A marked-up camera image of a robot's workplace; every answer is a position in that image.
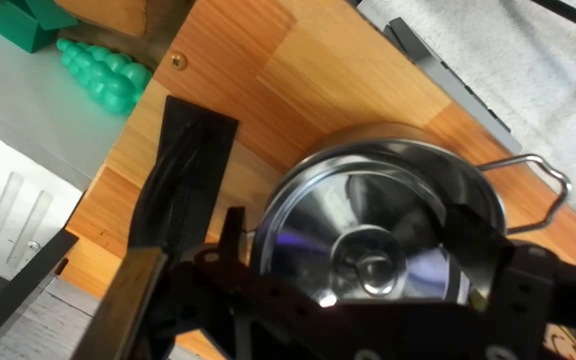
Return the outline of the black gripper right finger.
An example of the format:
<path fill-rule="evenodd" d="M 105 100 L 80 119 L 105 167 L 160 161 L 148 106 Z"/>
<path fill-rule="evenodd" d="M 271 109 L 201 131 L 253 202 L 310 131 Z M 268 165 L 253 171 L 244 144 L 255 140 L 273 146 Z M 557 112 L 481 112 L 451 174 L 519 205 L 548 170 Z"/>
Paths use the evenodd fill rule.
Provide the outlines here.
<path fill-rule="evenodd" d="M 508 239 L 468 205 L 447 209 L 444 248 L 484 295 L 486 360 L 555 360 L 546 326 L 576 330 L 576 265 Z"/>

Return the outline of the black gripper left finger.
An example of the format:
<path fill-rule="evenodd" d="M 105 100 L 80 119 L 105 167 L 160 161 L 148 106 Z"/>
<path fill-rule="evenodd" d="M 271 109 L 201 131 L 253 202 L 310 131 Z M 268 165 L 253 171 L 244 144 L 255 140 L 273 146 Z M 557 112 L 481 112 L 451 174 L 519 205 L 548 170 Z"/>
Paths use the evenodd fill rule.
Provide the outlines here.
<path fill-rule="evenodd" d="M 242 222 L 244 209 L 231 208 L 216 248 L 165 267 L 143 327 L 147 360 L 166 360 L 177 335 L 194 330 L 226 360 L 317 360 L 294 327 L 310 304 L 240 262 Z"/>

